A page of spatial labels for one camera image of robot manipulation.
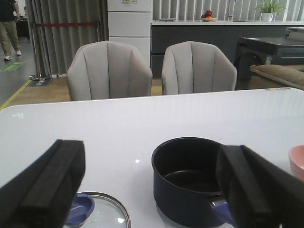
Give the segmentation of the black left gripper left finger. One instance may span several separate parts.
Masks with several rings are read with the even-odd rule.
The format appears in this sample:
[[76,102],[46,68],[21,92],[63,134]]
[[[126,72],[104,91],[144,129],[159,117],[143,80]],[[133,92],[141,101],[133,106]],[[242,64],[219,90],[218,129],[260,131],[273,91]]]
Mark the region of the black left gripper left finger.
[[56,140],[0,189],[2,228],[63,227],[86,170],[82,141]]

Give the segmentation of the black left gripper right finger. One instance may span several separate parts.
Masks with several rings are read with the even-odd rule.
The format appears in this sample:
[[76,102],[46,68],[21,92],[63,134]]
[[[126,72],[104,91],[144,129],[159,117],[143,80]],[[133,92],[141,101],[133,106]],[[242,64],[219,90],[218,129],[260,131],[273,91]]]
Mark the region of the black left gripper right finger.
[[216,216],[235,228],[302,228],[304,182],[246,146],[222,145],[216,178],[225,202]]

